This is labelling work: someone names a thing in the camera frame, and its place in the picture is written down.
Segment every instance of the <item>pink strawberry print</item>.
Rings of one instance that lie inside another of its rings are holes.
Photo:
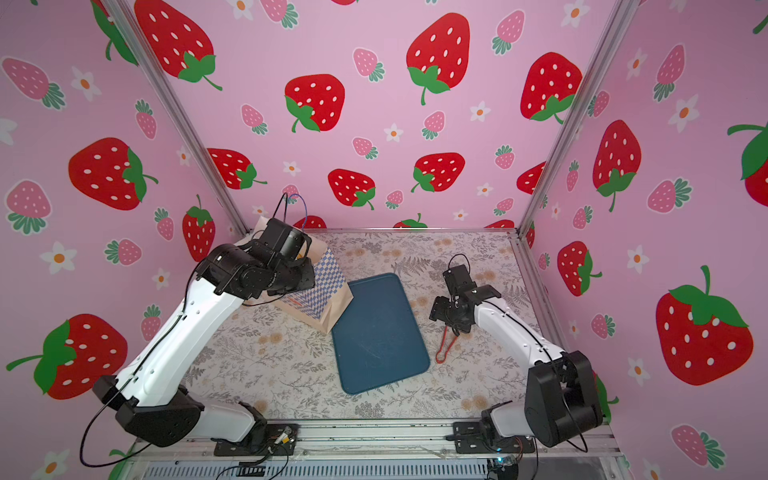
[[[492,47],[496,55],[503,55],[508,50],[512,50],[512,44],[523,35],[523,26],[525,24],[525,12],[515,10],[504,20],[498,23],[496,35],[493,38]]]
[[[16,88],[34,101],[40,101],[46,108],[61,110],[64,92],[58,84],[48,81],[48,76],[37,65],[17,58],[3,57],[2,69]]]
[[[376,57],[376,54],[364,48],[356,48],[353,53],[357,73],[368,77],[370,81],[384,80],[384,65]]]
[[[578,162],[574,160],[571,162],[571,166],[568,167],[568,175],[565,178],[565,186],[569,192],[574,191],[576,182],[578,182]]]
[[[506,214],[512,210],[512,205],[515,204],[514,198],[505,198],[504,200],[496,204],[496,208],[493,210],[493,214],[497,217]]]
[[[597,314],[592,319],[592,331],[602,339],[613,336],[616,333],[614,319],[608,315]]]
[[[685,69],[685,47],[683,44],[675,45],[670,50],[664,63],[656,74],[656,86],[654,87],[654,100],[662,101],[674,91],[674,82],[680,79]]]
[[[402,203],[402,191],[395,190],[386,196],[386,207],[394,210]]]
[[[725,452],[706,432],[697,432],[690,425],[679,425],[670,431],[670,435],[674,444],[696,465],[710,465],[715,470],[725,466]]]
[[[291,29],[299,24],[299,12],[288,0],[261,0],[266,16],[275,23],[280,23],[283,28]]]
[[[51,214],[51,202],[32,180],[18,182],[5,196],[5,206],[11,211],[6,218],[13,230],[23,235],[40,233],[48,226],[43,219]]]
[[[549,261],[550,261],[549,253],[546,253],[546,252],[542,253],[541,255],[538,256],[538,267],[542,270],[546,270],[547,267],[549,266]]]
[[[288,194],[288,204],[293,205],[297,201],[299,201],[298,197],[291,198],[291,195],[293,194],[299,194],[299,189],[296,188],[296,185],[286,185],[285,188],[283,188],[283,193]]]
[[[144,312],[144,319],[141,320],[141,335],[148,342],[160,331],[162,324],[160,315],[160,308],[154,304],[148,306],[147,311]]]
[[[592,207],[584,205],[583,208],[576,210],[574,215],[574,228],[577,230],[583,230],[587,227],[587,223],[592,221]]]
[[[601,90],[600,93],[592,97],[587,107],[587,115],[597,118],[603,113],[603,110],[608,106],[608,102],[611,96],[605,90]]]
[[[648,195],[648,208],[659,214],[668,214],[673,208],[682,208],[690,200],[690,192],[694,189],[689,186],[688,180],[678,178],[665,180]]]
[[[240,113],[243,115],[243,123],[250,127],[250,130],[256,135],[266,135],[267,128],[264,123],[264,117],[256,108],[248,104],[240,107]]]
[[[149,108],[149,104],[144,100],[136,102],[136,123],[139,125],[141,131],[144,132],[144,136],[150,140],[154,140],[154,136],[157,134],[157,122],[152,116],[152,109]]]
[[[352,146],[360,157],[373,160],[379,156],[379,151],[373,146],[373,143],[367,138],[355,137],[352,139]]]
[[[141,248],[136,243],[133,243],[127,238],[120,240],[112,240],[107,244],[107,249],[104,251],[107,256],[107,261],[117,265],[118,263],[128,266],[136,263],[141,258]]]
[[[168,210],[158,208],[154,212],[154,221],[157,223],[157,232],[169,242],[174,239],[174,219],[168,216]]]
[[[515,154],[512,153],[512,147],[509,145],[502,145],[496,151],[496,166],[502,170],[507,170],[512,166],[515,161]]]
[[[435,140],[443,128],[445,128],[445,113],[438,110],[424,119],[422,136],[426,140]]]

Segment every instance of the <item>table surface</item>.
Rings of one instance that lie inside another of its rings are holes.
[[[442,272],[454,253],[472,262],[477,284],[493,285],[539,330],[520,269],[504,232],[313,233],[328,243],[347,280],[396,273],[427,351],[429,370],[350,396],[339,383],[331,335],[266,305],[240,307],[216,331],[184,383],[198,397],[244,401],[268,419],[468,418],[525,394],[525,371],[485,331],[461,335],[445,363],[435,362],[443,323],[429,319],[447,295]],[[462,262],[461,257],[454,262]]]

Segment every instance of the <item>paper bag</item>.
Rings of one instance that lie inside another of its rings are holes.
[[[268,220],[261,217],[253,231],[265,230]],[[312,245],[308,256],[315,269],[315,288],[289,293],[273,305],[300,322],[327,334],[339,321],[349,303],[352,302],[352,290],[349,289],[346,277],[333,256],[333,252],[328,248],[328,244],[313,235],[310,237],[312,238]],[[237,243],[242,244],[248,240],[250,240],[250,235]],[[270,299],[266,293],[262,295],[262,299],[264,298]]]

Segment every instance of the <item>blue cutting board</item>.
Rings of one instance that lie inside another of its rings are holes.
[[[331,330],[342,389],[356,395],[426,372],[429,354],[397,275],[349,288],[354,300]]]

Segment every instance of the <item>strawberry wallpaper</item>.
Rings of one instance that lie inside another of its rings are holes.
[[[117,478],[78,461],[101,407],[90,389],[234,237],[101,2],[6,2],[0,15],[2,477]],[[114,461],[132,440],[106,412],[85,458]]]
[[[642,2],[528,233],[638,479],[764,470],[764,4]]]
[[[249,222],[298,192],[331,228],[511,227],[613,5],[136,0],[134,13]]]

